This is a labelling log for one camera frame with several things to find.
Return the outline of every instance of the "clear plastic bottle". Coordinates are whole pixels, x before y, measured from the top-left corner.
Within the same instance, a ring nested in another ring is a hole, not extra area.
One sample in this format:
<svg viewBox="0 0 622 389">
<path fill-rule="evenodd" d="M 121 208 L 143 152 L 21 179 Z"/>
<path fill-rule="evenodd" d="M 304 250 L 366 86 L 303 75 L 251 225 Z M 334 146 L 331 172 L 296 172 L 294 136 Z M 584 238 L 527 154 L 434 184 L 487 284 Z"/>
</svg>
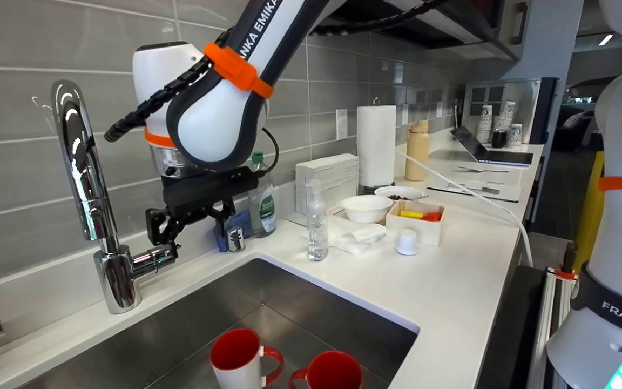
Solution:
<svg viewBox="0 0 622 389">
<path fill-rule="evenodd" d="M 253 172 L 266 170 L 263 153 L 255 152 L 251 156 Z M 249 213 L 251 214 L 252 234 L 255 237 L 266 237 L 275 231 L 275 203 L 272 199 L 272 183 L 270 174 L 259 179 L 259 187 L 249 191 Z"/>
<path fill-rule="evenodd" d="M 306 182 L 306 227 L 309 231 L 308 254 L 311 261 L 322 261 L 328 256 L 328 210 L 321 198 L 321 182 Z"/>
</svg>

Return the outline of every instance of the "white cable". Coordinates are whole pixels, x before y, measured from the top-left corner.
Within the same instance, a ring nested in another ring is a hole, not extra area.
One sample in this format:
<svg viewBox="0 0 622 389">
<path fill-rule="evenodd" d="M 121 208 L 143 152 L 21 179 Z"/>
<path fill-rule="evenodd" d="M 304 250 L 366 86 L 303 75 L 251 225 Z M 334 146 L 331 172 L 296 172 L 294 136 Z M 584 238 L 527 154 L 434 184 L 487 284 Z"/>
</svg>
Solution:
<svg viewBox="0 0 622 389">
<path fill-rule="evenodd" d="M 439 172 L 436 172 L 434 169 L 431 169 L 430 167 L 424 165 L 421 162 L 418 162 L 416 159 L 410 157 L 409 155 L 406 155 L 405 153 L 400 152 L 400 151 L 396 151 L 396 152 L 399 153 L 399 155 L 402 155 L 402 157 L 405 157 L 408 160 L 411 160 L 413 163 L 416 163 L 417 165 L 421 166 L 422 169 L 427 170 L 427 172 L 434 173 L 441 180 L 444 180 L 445 182 L 448 182 L 449 184 L 454 185 L 454 187 L 464 190 L 464 192 L 469 193 L 470 195 L 476 197 L 477 199 L 483 200 L 484 202 L 491 204 L 497 209 L 502 209 L 508 214 L 510 214 L 515 224 L 517 224 L 517 226 L 520 227 L 520 232 L 522 233 L 522 236 L 523 236 L 523 242 L 525 243 L 525 254 L 526 254 L 526 258 L 528 259 L 528 265 L 531 267 L 534 267 L 534 262 L 531 259 L 531 246 L 529 246 L 529 236 L 526 233 L 525 226 L 523 226 L 522 222 L 518 220 L 518 218 L 515 216 L 513 212 L 511 212 L 511 210 L 507 209 L 506 207 L 499 206 L 498 204 L 487 199 L 486 197 L 483 197 L 481 194 L 478 194 L 477 192 L 473 192 L 472 190 L 469 190 L 469 188 L 464 187 L 463 185 L 459 185 L 457 182 L 454 182 L 454 180 L 451 180 L 448 177 L 445 177 Z"/>
</svg>

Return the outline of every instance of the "paper towel roll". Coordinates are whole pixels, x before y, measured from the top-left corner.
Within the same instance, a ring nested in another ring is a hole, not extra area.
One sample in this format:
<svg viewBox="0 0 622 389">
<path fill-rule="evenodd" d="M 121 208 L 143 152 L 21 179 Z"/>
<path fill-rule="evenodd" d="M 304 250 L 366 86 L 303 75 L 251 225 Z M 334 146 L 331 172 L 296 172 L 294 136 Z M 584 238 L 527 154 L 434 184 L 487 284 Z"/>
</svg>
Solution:
<svg viewBox="0 0 622 389">
<path fill-rule="evenodd" d="M 395 180 L 396 112 L 394 105 L 360 106 L 356 109 L 360 185 L 390 185 Z"/>
</svg>

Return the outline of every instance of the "stack of paper napkins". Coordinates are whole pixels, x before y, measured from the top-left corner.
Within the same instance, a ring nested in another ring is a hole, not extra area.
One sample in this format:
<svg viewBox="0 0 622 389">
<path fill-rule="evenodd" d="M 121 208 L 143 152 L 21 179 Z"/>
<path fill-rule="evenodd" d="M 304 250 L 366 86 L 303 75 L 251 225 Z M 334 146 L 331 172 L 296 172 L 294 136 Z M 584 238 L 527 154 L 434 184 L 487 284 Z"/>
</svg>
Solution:
<svg viewBox="0 0 622 389">
<path fill-rule="evenodd" d="M 306 214 L 306 182 L 321 182 L 321 197 L 329 213 L 348 197 L 356 196 L 359 186 L 359 158 L 351 153 L 319 158 L 296 165 L 296 211 Z"/>
</svg>

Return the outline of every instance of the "laptop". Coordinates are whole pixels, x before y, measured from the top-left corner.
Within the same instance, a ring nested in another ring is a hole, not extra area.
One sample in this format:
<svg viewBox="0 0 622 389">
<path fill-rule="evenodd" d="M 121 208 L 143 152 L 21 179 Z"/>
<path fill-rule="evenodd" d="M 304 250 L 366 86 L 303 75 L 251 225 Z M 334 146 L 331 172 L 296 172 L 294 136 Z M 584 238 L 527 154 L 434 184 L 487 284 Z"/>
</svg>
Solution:
<svg viewBox="0 0 622 389">
<path fill-rule="evenodd" d="M 452 136 L 464 146 L 469 155 L 481 163 L 496 163 L 499 165 L 529 166 L 533 153 L 528 152 L 503 152 L 487 150 L 484 145 L 472 135 L 465 126 L 451 130 Z"/>
</svg>

